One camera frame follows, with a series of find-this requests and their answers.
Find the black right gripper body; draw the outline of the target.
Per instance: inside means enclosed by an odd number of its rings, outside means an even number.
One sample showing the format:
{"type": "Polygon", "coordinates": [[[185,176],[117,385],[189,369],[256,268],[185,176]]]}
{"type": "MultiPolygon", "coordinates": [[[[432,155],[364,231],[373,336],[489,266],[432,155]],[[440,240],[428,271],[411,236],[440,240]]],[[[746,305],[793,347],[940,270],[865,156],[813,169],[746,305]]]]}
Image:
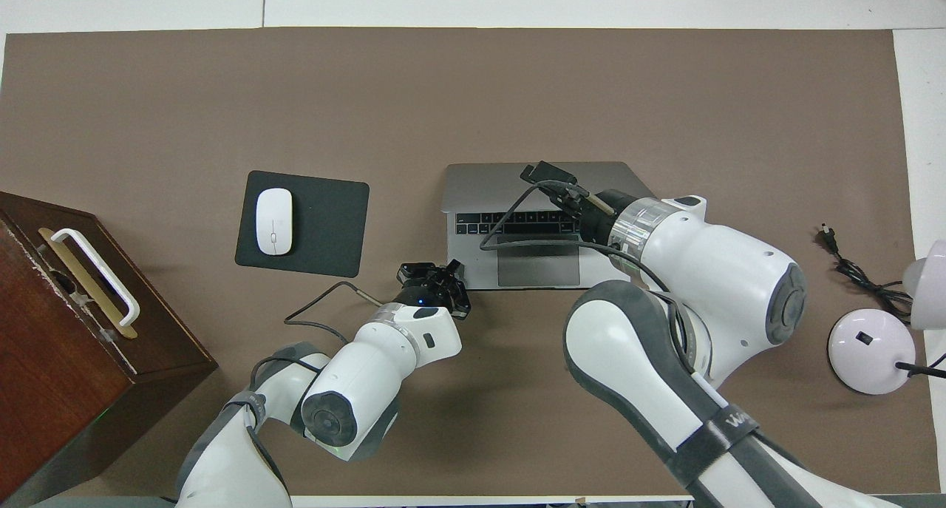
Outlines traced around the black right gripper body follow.
{"type": "Polygon", "coordinates": [[[609,244],[618,216],[635,200],[633,195],[619,190],[594,194],[577,186],[551,186],[551,202],[578,225],[582,241],[599,245],[609,244]]]}

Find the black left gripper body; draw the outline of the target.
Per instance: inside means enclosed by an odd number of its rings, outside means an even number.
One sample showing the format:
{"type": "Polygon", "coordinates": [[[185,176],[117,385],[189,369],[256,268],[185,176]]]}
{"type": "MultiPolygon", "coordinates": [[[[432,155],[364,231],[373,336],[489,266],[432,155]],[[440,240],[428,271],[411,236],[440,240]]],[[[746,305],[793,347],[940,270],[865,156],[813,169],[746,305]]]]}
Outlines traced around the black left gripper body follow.
{"type": "Polygon", "coordinates": [[[446,272],[430,273],[425,280],[413,280],[401,283],[398,295],[392,302],[418,307],[445,307],[449,310],[449,298],[446,292],[446,272]]]}

